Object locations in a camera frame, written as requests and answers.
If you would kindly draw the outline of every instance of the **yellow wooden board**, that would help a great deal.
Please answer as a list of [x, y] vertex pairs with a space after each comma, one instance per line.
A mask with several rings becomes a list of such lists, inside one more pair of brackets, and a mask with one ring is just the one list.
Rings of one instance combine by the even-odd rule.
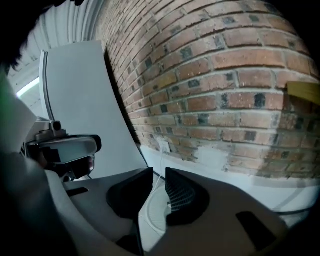
[[320, 84], [311, 82], [288, 82], [288, 94], [320, 105]]

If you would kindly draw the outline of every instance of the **electrical outlet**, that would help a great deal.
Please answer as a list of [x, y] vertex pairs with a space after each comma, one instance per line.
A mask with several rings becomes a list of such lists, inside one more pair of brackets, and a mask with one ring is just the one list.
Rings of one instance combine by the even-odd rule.
[[169, 143], [167, 141], [158, 140], [158, 142], [159, 142], [160, 150], [162, 153], [164, 153], [164, 152], [170, 153], [171, 152]]

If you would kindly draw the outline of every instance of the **brick wall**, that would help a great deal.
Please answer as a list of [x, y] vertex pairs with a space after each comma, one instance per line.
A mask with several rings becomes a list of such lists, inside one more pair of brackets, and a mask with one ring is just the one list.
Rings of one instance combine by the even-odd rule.
[[287, 81], [317, 82], [303, 41], [265, 1], [113, 0], [95, 38], [106, 48], [143, 145], [197, 162], [228, 153], [223, 171], [317, 178], [319, 109]]

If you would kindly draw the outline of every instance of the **ceiling light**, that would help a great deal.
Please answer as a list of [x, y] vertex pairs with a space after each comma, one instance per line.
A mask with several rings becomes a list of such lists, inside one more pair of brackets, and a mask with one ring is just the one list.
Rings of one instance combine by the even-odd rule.
[[16, 94], [16, 96], [18, 98], [21, 98], [22, 95], [24, 95], [27, 91], [29, 91], [31, 88], [35, 87], [36, 85], [38, 85], [40, 82], [39, 77], [35, 80], [33, 80], [31, 83], [27, 84], [25, 87], [23, 87], [20, 91], [18, 91], [18, 93]]

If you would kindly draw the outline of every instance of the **white door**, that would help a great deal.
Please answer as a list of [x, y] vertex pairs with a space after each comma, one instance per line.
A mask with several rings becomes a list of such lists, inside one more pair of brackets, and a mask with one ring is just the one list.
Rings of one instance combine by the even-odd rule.
[[101, 137], [92, 178], [147, 167], [119, 109], [100, 42], [43, 52], [39, 77], [42, 106], [50, 119], [61, 121], [71, 135]]

